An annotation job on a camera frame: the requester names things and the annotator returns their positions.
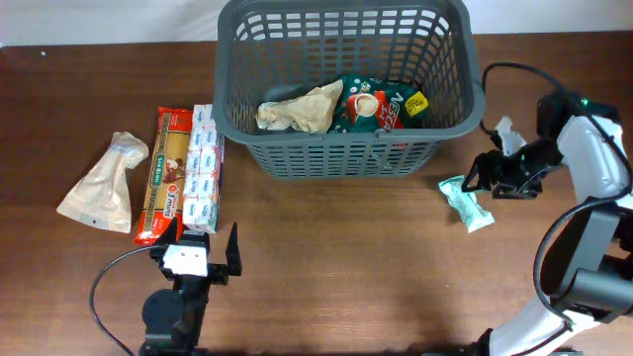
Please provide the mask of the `Kleenex tissue multipack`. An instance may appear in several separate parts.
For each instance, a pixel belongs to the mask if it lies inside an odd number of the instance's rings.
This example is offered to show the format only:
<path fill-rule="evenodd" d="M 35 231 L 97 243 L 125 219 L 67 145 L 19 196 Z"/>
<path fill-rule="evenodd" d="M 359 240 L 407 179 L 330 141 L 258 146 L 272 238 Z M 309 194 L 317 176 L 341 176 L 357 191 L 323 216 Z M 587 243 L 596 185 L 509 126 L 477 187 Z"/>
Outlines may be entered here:
<path fill-rule="evenodd" d="M 183 224 L 207 233 L 218 231 L 225 137 L 213 115 L 213 105 L 195 105 L 187 152 Z"/>

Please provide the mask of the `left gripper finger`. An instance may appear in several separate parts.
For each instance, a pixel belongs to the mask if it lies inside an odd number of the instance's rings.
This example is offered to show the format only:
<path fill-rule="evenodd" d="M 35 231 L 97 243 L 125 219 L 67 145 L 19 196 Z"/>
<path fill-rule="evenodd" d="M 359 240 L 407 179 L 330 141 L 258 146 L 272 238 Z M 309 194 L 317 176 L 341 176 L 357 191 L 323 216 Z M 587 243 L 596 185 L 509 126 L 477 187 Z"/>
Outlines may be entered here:
<path fill-rule="evenodd" d="M 241 256 L 237 238 L 237 223 L 235 222 L 228 237 L 226 246 L 226 262 L 228 267 L 240 267 Z"/>
<path fill-rule="evenodd" d="M 155 240 L 156 245 L 168 245 L 177 240 L 178 219 L 173 218 L 164 232 Z"/>

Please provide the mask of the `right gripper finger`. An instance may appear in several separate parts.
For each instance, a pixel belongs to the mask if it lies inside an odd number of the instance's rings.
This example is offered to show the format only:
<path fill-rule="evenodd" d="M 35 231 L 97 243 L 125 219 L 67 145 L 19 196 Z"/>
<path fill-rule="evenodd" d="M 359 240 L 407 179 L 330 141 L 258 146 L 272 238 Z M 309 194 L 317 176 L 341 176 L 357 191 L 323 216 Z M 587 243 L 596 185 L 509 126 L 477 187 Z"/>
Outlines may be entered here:
<path fill-rule="evenodd" d="M 464 178 L 462 191 L 464 193 L 490 191 L 492 189 L 491 171 L 491 156 L 487 152 L 479 154 Z"/>
<path fill-rule="evenodd" d="M 499 182 L 492 190 L 494 199 L 533 200 L 542 192 L 539 181 L 529 181 L 523 185 Z"/>

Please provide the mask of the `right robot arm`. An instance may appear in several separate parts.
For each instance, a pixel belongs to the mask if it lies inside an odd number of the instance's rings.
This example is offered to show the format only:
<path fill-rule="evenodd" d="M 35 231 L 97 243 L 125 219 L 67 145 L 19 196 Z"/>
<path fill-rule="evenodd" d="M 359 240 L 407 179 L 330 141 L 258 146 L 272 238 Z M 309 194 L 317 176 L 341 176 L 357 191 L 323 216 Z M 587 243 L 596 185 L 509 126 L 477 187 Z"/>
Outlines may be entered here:
<path fill-rule="evenodd" d="M 578 206 L 547 233 L 534 262 L 537 295 L 513 319 L 487 330 L 473 355 L 549 355 L 575 335 L 632 313 L 632 171 L 617 110 L 561 90 L 537 104 L 538 139 L 511 142 L 476 157 L 462 189 L 496 199 L 533 199 L 553 170 L 568 168 Z"/>

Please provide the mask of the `green Nescafe coffee bag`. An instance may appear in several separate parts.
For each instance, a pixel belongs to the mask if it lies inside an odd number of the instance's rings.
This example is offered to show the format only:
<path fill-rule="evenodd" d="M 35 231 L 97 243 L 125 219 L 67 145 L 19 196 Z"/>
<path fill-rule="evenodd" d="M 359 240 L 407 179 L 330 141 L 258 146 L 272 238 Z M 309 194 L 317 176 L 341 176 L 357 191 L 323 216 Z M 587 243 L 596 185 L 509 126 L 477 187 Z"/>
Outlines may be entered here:
<path fill-rule="evenodd" d="M 422 129 L 430 114 L 424 94 L 403 82 L 360 74 L 341 75 L 342 92 L 330 134 Z"/>

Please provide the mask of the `San Remo spaghetti packet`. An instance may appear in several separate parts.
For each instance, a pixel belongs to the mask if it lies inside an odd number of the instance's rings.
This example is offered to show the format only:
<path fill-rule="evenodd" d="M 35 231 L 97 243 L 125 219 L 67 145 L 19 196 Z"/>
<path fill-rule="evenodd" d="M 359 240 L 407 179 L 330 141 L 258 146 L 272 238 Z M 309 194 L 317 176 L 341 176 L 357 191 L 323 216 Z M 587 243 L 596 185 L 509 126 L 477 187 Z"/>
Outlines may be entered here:
<path fill-rule="evenodd" d="M 177 220 L 183 230 L 183 191 L 193 112 L 158 108 L 158 126 L 134 243 L 151 245 Z"/>

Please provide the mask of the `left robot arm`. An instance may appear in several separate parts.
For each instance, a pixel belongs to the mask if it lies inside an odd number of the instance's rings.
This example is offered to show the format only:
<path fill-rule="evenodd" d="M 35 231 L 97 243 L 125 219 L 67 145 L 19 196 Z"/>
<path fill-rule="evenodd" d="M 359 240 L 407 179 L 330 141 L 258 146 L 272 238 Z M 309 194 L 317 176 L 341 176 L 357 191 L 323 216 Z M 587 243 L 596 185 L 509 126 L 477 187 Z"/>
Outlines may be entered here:
<path fill-rule="evenodd" d="M 231 276 L 242 274 L 236 224 L 228 237 L 226 263 L 209 262 L 209 254 L 210 236 L 191 229 L 179 231 L 176 219 L 152 243 L 149 257 L 173 285 L 154 292 L 143 304 L 141 355 L 211 353 L 198 346 L 210 289 L 213 285 L 225 286 Z"/>

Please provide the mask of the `beige paper pouch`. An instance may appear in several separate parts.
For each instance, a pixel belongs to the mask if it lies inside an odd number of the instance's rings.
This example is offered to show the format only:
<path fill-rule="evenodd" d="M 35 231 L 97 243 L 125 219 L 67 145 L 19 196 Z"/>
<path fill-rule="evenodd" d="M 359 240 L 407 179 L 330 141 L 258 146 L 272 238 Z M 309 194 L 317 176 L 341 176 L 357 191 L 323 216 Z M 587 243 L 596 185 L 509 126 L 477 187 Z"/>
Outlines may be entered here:
<path fill-rule="evenodd" d="M 129 233 L 132 208 L 127 170 L 148 157 L 148 147 L 128 132 L 113 133 L 98 162 L 66 194 L 56 211 L 76 222 Z"/>
<path fill-rule="evenodd" d="M 332 124 L 342 90 L 343 81 L 338 79 L 294 99 L 262 103 L 257 110 L 256 123 L 260 129 L 268 131 L 292 128 L 297 132 L 324 134 Z"/>

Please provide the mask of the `teal small snack packet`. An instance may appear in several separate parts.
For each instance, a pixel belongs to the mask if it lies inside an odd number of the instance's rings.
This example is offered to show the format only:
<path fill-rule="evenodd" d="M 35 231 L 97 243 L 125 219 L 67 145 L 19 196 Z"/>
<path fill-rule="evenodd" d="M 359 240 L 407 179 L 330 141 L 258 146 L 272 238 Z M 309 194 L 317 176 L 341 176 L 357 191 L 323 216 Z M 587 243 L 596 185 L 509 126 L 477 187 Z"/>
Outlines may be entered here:
<path fill-rule="evenodd" d="M 468 233 L 495 222 L 491 212 L 484 210 L 477 202 L 475 193 L 464 193 L 462 184 L 465 176 L 454 176 L 438 183 L 440 192 L 447 198 L 448 204 L 457 211 Z"/>

